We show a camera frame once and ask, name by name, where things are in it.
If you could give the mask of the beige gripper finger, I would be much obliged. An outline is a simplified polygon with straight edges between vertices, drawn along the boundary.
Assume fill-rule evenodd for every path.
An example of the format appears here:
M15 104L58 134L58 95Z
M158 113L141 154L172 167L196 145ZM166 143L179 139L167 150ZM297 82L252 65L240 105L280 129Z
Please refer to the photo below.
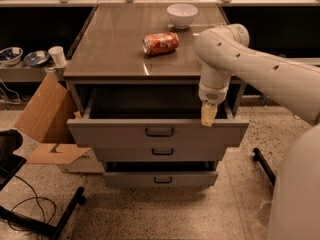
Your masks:
M203 103L201 107L201 124L211 127L217 114L217 106L210 103Z

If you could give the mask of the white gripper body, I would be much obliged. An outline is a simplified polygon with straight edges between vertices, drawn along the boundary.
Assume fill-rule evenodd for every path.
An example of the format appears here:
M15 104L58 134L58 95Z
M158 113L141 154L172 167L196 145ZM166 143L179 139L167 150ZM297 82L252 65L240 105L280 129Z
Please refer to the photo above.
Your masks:
M224 88L215 89L207 87L202 82L200 82L198 95L203 103L209 103L217 106L225 100L228 89L228 86Z

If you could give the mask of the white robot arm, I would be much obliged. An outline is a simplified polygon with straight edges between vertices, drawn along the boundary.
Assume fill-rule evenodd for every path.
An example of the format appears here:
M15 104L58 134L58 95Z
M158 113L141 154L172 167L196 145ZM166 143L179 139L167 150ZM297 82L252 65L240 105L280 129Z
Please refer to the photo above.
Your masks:
M268 240L320 240L320 70L248 47L241 24L201 32L201 123L210 127L235 75L312 127L294 141L276 177Z

